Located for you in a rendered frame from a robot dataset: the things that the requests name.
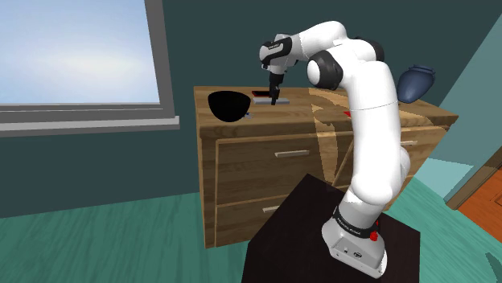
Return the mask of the black bowl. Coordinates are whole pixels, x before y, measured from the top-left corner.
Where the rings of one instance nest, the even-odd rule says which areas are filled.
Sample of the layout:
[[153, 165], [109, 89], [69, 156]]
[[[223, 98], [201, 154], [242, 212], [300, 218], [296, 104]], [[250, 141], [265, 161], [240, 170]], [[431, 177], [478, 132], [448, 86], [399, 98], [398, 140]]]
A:
[[250, 104], [250, 97], [241, 92], [216, 91], [208, 95], [212, 114], [224, 122], [239, 121], [248, 113]]

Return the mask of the grey flat rectangular block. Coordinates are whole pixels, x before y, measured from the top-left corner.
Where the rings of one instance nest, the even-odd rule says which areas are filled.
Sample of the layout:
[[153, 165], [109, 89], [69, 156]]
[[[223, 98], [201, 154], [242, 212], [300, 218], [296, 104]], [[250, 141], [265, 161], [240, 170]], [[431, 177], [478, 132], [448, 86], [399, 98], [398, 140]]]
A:
[[278, 98], [273, 100], [271, 97], [254, 97], [253, 103], [255, 105], [288, 105], [290, 101], [287, 98]]

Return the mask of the wooden chest of drawers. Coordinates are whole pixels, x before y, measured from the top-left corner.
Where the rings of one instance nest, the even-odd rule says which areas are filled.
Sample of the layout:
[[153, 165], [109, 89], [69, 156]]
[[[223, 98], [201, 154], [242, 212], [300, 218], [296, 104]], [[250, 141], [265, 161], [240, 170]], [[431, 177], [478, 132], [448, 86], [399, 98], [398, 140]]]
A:
[[194, 89], [206, 248], [250, 240], [306, 174], [345, 191], [353, 132], [344, 90], [284, 88], [288, 105], [249, 106], [253, 118], [218, 120], [212, 86]]

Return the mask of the dark blue vase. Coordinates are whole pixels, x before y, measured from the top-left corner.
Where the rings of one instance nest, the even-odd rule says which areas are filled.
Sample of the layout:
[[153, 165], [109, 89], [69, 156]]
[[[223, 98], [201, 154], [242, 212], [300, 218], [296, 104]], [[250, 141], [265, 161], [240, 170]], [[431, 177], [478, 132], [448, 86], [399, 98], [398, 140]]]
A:
[[397, 99], [406, 104], [424, 96], [435, 82], [436, 71], [428, 66], [414, 65], [401, 74], [397, 84]]

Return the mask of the dark robot stand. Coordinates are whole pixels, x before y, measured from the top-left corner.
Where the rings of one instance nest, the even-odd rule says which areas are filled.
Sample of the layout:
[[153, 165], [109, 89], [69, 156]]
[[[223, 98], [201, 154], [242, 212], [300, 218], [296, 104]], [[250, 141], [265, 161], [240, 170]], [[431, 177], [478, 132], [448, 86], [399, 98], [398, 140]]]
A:
[[382, 214], [388, 264], [374, 279], [336, 259], [321, 229], [344, 193], [306, 174], [248, 245], [241, 283], [420, 283], [420, 232]]

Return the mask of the grey framed window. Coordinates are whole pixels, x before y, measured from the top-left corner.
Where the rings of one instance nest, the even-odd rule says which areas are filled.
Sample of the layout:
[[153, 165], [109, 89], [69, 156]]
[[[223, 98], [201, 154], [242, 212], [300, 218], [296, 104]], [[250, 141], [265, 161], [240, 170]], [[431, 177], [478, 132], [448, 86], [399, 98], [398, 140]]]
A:
[[163, 0], [0, 0], [0, 137], [178, 127]]

